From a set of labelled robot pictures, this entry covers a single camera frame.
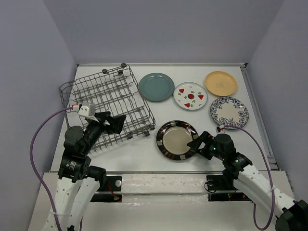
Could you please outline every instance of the cable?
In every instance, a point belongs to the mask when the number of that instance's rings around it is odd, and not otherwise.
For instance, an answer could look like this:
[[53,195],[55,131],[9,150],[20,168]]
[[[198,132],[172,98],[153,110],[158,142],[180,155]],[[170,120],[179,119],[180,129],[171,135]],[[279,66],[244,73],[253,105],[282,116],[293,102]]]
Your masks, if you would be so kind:
[[34,164],[34,160],[33,160],[33,144],[34,144],[34,141],[39,133],[39,131],[42,129],[42,127],[51,119],[53,118],[54,116],[56,116],[57,114],[61,113],[61,112],[64,112],[66,110],[70,110],[70,109],[73,109],[73,107],[68,107],[68,108],[64,108],[64,109],[61,109],[60,111],[52,114],[50,117],[48,117],[40,126],[39,128],[36,130],[36,132],[34,133],[33,135],[33,138],[32,138],[32,141],[31,141],[31,144],[30,144],[30,162],[31,162],[31,166],[33,168],[33,171],[35,173],[35,175],[37,176],[37,178],[39,179],[39,181],[41,182],[41,184],[44,186],[47,194],[48,194],[48,197],[49,197],[49,200],[50,200],[50,203],[51,203],[51,207],[52,207],[52,210],[53,212],[55,213],[54,214],[54,219],[56,221],[56,225],[57,225],[57,228],[59,231],[62,231],[61,227],[60,227],[60,222],[59,222],[59,219],[58,219],[58,216],[56,215],[57,213],[57,210],[56,210],[56,206],[54,204],[54,201],[53,201],[53,198],[52,198],[52,195],[51,195],[51,192],[48,188],[48,186],[46,185],[45,181],[43,180],[43,178],[40,176],[40,174],[38,173],[38,170],[37,168],[35,167],[35,164]]
[[[273,187],[274,187],[274,184],[273,184],[273,179],[272,179],[272,177],[271,177],[270,168],[269,168],[269,166],[268,166],[268,163],[266,162],[265,155],[264,155],[264,153],[263,153],[263,151],[262,151],[262,149],[261,149],[259,143],[256,141],[256,139],[255,139],[248,131],[246,131],[246,130],[244,130],[244,129],[242,129],[242,128],[239,128],[239,127],[237,127],[237,126],[227,125],[227,126],[225,126],[225,127],[227,127],[227,128],[237,128],[237,129],[239,129],[239,130],[245,132],[248,136],[250,136],[250,138],[253,139],[253,141],[256,143],[256,145],[258,146],[258,148],[259,148],[259,150],[260,150],[260,152],[261,152],[261,154],[262,154],[262,158],[263,158],[263,161],[264,161],[266,170],[267,170],[268,175],[269,175],[269,184],[270,184],[270,187],[273,188]],[[275,192],[274,192],[274,190],[271,191],[271,196],[272,196],[272,202],[271,202],[271,210],[270,210],[270,214],[269,214],[269,220],[268,220],[267,224],[266,224],[263,228],[260,228],[260,227],[258,226],[258,224],[257,224],[257,221],[256,221],[256,207],[257,207],[257,206],[256,206],[256,204],[254,204],[254,223],[255,223],[255,226],[256,226],[256,228],[257,228],[258,230],[261,230],[261,231],[266,230],[266,229],[269,227],[269,225],[270,225],[270,223],[271,223],[271,220],[273,219],[274,210],[275,210]]]
[[110,181],[108,181],[107,186],[108,186],[109,191],[111,192],[112,196],[114,197],[114,200],[115,200],[115,201],[116,201],[116,200],[120,200],[120,198],[117,197],[117,196],[115,195],[114,191],[112,190]]
[[208,185],[208,181],[205,182],[205,183],[204,183],[204,186],[203,186],[204,189],[205,189],[207,192],[209,192],[209,193],[216,193],[217,190],[211,192],[210,190],[206,189],[206,187],[205,187],[206,184]]

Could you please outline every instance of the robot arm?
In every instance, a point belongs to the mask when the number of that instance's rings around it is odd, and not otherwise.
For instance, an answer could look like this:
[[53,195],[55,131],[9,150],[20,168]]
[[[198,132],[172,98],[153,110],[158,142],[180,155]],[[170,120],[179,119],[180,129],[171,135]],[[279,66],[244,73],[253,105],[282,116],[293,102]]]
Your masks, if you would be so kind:
[[218,134],[213,137],[208,132],[187,144],[203,157],[211,160],[220,159],[226,168],[223,175],[233,180],[234,187],[245,193],[257,206],[264,211],[271,211],[272,193],[275,194],[274,214],[277,217],[277,231],[308,230],[308,204],[287,196],[260,174],[253,163],[243,154],[236,152],[231,137]]
[[95,105],[90,103],[75,104],[73,110],[85,117],[89,124],[85,130],[74,126],[65,133],[54,199],[57,213],[51,209],[43,231],[58,230],[55,215],[63,231],[78,230],[91,198],[106,183],[106,170],[89,166],[91,159],[88,154],[103,132],[120,134],[126,119],[126,115],[111,117],[110,112],[95,113]]

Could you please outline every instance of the dark rimmed plate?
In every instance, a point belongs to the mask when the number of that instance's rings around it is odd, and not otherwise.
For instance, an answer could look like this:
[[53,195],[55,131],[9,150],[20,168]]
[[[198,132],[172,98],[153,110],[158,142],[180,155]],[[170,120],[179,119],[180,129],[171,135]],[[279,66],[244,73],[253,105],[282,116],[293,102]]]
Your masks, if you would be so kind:
[[192,157],[196,150],[186,144],[197,139],[198,133],[189,123],[180,120],[165,123],[158,131],[156,144],[159,150],[171,160],[185,160]]

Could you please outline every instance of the plate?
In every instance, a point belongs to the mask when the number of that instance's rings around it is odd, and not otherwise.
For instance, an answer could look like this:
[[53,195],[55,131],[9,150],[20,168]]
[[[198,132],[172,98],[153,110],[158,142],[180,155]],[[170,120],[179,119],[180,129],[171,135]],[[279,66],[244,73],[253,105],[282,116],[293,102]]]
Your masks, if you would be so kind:
[[205,78],[205,87],[217,96],[228,96],[236,92],[237,83],[232,75],[223,71],[214,71]]
[[217,124],[224,126],[232,125],[242,128],[249,119],[246,106],[238,99],[227,96],[214,100],[210,113]]
[[198,133],[189,123],[174,120],[165,123],[158,131],[156,143],[159,150],[171,160],[186,160],[196,151],[186,144],[197,139]]
[[199,84],[186,82],[174,89],[173,97],[181,108],[195,111],[206,104],[207,92]]
[[172,79],[162,73],[151,73],[139,82],[141,94],[149,101],[161,102],[167,100],[174,91]]

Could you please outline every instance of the white plate with red pattern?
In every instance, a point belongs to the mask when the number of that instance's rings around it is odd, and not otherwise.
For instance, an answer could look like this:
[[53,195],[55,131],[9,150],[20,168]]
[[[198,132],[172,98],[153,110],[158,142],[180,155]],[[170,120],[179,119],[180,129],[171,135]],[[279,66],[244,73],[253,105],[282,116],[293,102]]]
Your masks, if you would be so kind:
[[186,82],[178,85],[173,97],[177,104],[186,110],[195,111],[202,108],[207,102],[207,92],[199,84]]

